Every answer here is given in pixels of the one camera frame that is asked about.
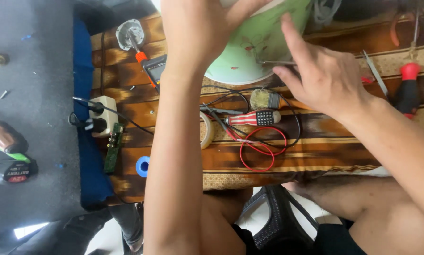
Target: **paint brush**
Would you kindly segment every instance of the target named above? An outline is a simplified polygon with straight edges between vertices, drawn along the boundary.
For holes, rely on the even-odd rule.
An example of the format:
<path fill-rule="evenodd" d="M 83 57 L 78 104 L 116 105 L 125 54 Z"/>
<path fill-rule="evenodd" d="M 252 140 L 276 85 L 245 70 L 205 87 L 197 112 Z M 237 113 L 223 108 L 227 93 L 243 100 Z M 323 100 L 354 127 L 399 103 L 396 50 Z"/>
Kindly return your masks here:
<path fill-rule="evenodd" d="M 306 110 L 312 110 L 310 107 L 296 99 L 286 99 L 292 107 L 302 108 Z M 257 109 L 281 109 L 282 107 L 288 106 L 288 104 L 282 99 L 282 96 L 278 93 L 271 92 L 269 90 L 255 89 L 251 93 L 249 99 L 251 108 Z"/>

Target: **tape roll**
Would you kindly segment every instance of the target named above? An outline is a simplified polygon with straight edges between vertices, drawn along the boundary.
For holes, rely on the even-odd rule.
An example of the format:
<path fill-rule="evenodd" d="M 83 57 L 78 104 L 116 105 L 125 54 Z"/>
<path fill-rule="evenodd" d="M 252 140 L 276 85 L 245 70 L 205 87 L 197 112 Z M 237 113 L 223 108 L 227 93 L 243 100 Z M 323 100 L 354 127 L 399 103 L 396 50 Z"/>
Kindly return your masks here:
<path fill-rule="evenodd" d="M 207 117 L 203 112 L 199 112 L 199 117 L 201 117 L 206 124 L 206 136 L 201 141 L 201 149 L 204 150 L 212 143 L 215 130 L 213 128 L 212 121 L 210 121 L 209 117 Z"/>
<path fill-rule="evenodd" d="M 142 156 L 136 161 L 136 173 L 141 177 L 147 177 L 147 170 L 149 169 L 149 157 Z"/>

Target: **blue tape roll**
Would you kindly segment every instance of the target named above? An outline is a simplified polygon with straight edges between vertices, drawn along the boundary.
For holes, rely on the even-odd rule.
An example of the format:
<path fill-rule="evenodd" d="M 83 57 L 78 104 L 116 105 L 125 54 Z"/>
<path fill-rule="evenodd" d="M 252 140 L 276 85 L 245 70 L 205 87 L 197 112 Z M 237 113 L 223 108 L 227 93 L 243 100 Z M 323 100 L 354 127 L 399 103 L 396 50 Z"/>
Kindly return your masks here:
<path fill-rule="evenodd" d="M 142 156 L 136 161 L 136 172 L 141 177 L 147 177 L 147 170 L 149 169 L 149 157 Z"/>

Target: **multimeter display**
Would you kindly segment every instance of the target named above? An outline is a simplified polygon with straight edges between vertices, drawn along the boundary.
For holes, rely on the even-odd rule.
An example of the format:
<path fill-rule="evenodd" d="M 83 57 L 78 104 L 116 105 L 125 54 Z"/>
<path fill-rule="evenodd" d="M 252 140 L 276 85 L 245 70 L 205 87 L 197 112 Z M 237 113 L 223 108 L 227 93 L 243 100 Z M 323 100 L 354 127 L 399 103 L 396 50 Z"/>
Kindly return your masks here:
<path fill-rule="evenodd" d="M 154 83 L 158 83 L 160 81 L 160 77 L 162 76 L 162 72 L 165 70 L 166 63 L 160 63 L 156 66 L 149 67 L 147 69 L 147 73 L 151 78 L 153 78 Z"/>

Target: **finger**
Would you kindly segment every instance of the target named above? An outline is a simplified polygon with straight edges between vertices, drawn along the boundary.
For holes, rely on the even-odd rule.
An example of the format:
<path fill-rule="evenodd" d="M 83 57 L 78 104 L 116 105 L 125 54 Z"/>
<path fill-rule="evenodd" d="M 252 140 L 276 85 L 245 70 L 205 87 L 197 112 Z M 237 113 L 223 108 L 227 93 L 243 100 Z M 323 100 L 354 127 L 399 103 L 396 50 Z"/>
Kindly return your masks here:
<path fill-rule="evenodd" d="M 303 95 L 304 90 L 302 82 L 293 72 L 291 72 L 291 70 L 285 66 L 275 66 L 273 67 L 273 72 L 281 78 L 286 86 L 288 86 L 295 98 Z"/>
<path fill-rule="evenodd" d="M 232 30 L 236 29 L 242 22 L 253 15 L 272 0 L 239 0 L 233 4 L 227 13 L 228 24 Z"/>
<path fill-rule="evenodd" d="M 302 66 L 309 66 L 314 63 L 310 47 L 298 33 L 289 13 L 281 17 L 281 30 L 284 33 L 284 38 L 286 39 L 292 57 L 297 65 L 299 65 L 300 69 Z"/>

